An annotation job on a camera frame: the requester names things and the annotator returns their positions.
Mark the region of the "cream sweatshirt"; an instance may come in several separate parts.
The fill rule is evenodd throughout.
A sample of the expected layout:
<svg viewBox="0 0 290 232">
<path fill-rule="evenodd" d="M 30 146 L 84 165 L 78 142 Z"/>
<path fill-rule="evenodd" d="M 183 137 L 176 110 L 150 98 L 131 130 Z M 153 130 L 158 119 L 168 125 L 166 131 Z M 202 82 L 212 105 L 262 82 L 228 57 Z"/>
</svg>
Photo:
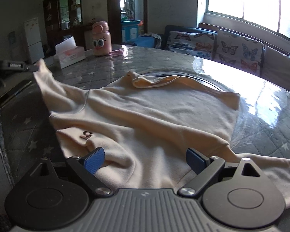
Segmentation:
<svg viewBox="0 0 290 232">
<path fill-rule="evenodd" d="M 172 188 L 195 178 L 188 148 L 239 162 L 230 148 L 241 96 L 188 77 L 130 71 L 106 87 L 84 90 L 55 80 L 43 60 L 34 73 L 49 121 L 66 158 L 98 147 L 105 162 L 96 177 L 112 190 Z"/>
</svg>

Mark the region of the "black phone on table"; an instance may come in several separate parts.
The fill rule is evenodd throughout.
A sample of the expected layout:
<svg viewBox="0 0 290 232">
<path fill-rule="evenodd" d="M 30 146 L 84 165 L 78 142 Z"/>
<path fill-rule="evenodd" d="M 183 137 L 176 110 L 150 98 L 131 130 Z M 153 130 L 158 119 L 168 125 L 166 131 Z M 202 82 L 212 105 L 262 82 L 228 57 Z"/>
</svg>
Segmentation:
<svg viewBox="0 0 290 232">
<path fill-rule="evenodd" d="M 7 102 L 9 102 L 12 98 L 14 98 L 18 93 L 24 90 L 26 87 L 32 84 L 32 80 L 25 79 L 15 85 L 13 88 L 8 90 L 0 97 L 0 108 L 2 108 Z"/>
</svg>

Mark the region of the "white refrigerator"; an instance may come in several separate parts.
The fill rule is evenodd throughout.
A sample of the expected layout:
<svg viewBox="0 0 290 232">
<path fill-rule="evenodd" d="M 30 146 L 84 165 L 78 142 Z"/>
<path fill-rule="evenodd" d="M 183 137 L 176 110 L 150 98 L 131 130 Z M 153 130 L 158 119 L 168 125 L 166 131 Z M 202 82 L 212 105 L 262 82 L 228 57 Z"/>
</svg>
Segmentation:
<svg viewBox="0 0 290 232">
<path fill-rule="evenodd" d="M 40 28 L 38 18 L 35 17 L 24 22 L 24 35 L 26 39 L 26 49 L 30 63 L 44 58 Z"/>
</svg>

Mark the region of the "white tissue box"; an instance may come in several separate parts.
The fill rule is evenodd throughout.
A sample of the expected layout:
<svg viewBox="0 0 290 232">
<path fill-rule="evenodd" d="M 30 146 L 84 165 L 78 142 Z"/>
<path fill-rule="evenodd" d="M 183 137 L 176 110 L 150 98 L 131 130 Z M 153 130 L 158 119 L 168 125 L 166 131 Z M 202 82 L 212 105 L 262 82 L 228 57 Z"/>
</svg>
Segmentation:
<svg viewBox="0 0 290 232">
<path fill-rule="evenodd" d="M 55 65 L 64 69 L 86 58 L 84 47 L 76 45 L 74 37 L 64 40 L 55 46 Z"/>
</svg>

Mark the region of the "grey quilted star tablecloth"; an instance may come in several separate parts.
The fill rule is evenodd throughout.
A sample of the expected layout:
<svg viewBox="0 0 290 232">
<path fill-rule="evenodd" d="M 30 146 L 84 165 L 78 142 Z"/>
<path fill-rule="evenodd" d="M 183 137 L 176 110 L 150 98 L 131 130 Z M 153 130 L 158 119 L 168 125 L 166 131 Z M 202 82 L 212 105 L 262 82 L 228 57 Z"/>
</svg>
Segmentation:
<svg viewBox="0 0 290 232">
<path fill-rule="evenodd" d="M 120 46 L 0 106 L 12 231 L 290 231 L 290 92 Z"/>
</svg>

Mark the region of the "dark wooden cabinet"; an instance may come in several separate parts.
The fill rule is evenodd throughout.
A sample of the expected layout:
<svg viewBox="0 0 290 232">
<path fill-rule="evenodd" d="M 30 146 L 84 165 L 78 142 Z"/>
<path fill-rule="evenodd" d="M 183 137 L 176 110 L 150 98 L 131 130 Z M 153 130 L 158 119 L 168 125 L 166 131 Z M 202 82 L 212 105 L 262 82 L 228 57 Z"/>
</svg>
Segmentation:
<svg viewBox="0 0 290 232">
<path fill-rule="evenodd" d="M 88 49 L 85 31 L 89 24 L 84 21 L 83 0 L 44 0 L 43 13 L 50 54 L 55 54 L 55 46 L 70 37 L 77 46 Z"/>
</svg>

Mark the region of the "pink cartoon water bottle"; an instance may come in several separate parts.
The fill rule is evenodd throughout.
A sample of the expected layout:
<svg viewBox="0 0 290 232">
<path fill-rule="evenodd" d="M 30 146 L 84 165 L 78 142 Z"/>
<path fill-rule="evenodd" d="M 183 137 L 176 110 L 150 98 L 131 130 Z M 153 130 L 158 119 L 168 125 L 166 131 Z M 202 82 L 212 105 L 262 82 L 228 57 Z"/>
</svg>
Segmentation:
<svg viewBox="0 0 290 232">
<path fill-rule="evenodd" d="M 98 21 L 92 25 L 93 53 L 95 56 L 109 55 L 112 51 L 111 35 L 106 21 Z"/>
</svg>

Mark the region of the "butterfly cushion right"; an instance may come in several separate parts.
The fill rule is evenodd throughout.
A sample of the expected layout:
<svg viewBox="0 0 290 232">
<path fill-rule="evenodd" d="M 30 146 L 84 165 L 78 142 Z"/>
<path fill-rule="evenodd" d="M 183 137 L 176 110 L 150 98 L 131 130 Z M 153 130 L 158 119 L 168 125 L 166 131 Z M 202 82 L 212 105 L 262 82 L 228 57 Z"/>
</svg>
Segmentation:
<svg viewBox="0 0 290 232">
<path fill-rule="evenodd" d="M 264 44 L 250 37 L 219 29 L 214 61 L 260 76 Z"/>
</svg>

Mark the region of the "butterfly cushion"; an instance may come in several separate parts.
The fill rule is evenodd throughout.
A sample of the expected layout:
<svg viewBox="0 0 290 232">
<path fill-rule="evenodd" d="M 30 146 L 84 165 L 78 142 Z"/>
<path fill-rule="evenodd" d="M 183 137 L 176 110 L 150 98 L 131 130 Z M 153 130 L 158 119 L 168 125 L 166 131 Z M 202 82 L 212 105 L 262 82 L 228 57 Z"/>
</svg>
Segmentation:
<svg viewBox="0 0 290 232">
<path fill-rule="evenodd" d="M 209 32 L 192 33 L 170 31 L 166 50 L 211 60 L 216 35 Z"/>
<path fill-rule="evenodd" d="M 264 44 L 250 37 L 219 29 L 214 61 L 260 76 Z"/>
</svg>

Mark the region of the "grey plain cushion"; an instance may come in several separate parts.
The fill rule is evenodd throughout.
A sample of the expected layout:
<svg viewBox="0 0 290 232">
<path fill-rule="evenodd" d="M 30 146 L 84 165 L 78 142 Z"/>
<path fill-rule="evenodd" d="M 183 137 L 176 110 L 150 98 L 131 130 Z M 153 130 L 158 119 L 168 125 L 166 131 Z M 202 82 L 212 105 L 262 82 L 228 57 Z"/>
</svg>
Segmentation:
<svg viewBox="0 0 290 232">
<path fill-rule="evenodd" d="M 290 91 L 290 58 L 265 46 L 261 77 Z"/>
</svg>

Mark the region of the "butterfly cushion left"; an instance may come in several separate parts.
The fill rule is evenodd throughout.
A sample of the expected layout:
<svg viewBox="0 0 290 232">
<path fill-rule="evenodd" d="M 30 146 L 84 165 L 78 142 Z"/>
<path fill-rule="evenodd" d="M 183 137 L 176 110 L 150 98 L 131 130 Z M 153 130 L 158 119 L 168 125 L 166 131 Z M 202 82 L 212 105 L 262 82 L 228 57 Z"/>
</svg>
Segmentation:
<svg viewBox="0 0 290 232">
<path fill-rule="evenodd" d="M 170 31 L 166 50 L 211 60 L 216 35 L 209 32 L 192 33 Z"/>
</svg>

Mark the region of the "blue storage box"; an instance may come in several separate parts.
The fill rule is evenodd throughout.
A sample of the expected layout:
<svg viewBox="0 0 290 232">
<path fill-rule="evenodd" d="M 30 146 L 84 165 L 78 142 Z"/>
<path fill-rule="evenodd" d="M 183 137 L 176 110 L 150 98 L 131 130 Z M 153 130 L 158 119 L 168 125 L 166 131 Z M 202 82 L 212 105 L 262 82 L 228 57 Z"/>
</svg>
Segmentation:
<svg viewBox="0 0 290 232">
<path fill-rule="evenodd" d="M 122 42 L 139 37 L 142 32 L 142 20 L 126 20 L 121 22 Z"/>
</svg>

